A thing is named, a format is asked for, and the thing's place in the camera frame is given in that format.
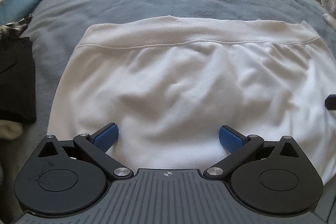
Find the plaid dark garment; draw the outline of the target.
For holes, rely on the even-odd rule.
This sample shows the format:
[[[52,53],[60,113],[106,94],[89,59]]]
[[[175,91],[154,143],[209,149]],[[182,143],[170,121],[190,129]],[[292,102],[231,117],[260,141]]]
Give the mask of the plaid dark garment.
[[[1,25],[0,28],[0,39],[7,37],[18,37],[20,36],[28,27],[33,16],[30,14],[28,17],[21,19],[18,22],[8,23],[6,25]]]

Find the black folded garment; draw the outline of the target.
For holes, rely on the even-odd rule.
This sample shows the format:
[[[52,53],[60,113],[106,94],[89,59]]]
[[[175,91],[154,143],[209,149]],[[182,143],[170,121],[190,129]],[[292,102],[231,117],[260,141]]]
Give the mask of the black folded garment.
[[[28,37],[1,39],[1,120],[36,122],[35,62]]]

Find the cream folded garment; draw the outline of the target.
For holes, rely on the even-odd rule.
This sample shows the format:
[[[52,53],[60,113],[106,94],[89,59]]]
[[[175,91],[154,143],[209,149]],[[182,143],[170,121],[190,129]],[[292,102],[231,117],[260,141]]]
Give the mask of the cream folded garment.
[[[23,125],[18,122],[0,120],[0,138],[14,140],[23,133]]]

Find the grey bed blanket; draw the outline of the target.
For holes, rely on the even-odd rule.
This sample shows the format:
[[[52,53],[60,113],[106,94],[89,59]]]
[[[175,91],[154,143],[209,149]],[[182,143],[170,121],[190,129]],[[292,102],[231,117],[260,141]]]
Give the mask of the grey bed blanket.
[[[1,141],[1,220],[11,223],[22,213],[14,181],[46,135],[56,88],[75,46],[87,28],[99,23],[128,23],[157,16],[229,20],[308,22],[335,51],[335,32],[323,20],[316,0],[42,0],[25,31],[33,42],[37,121],[13,141]]]

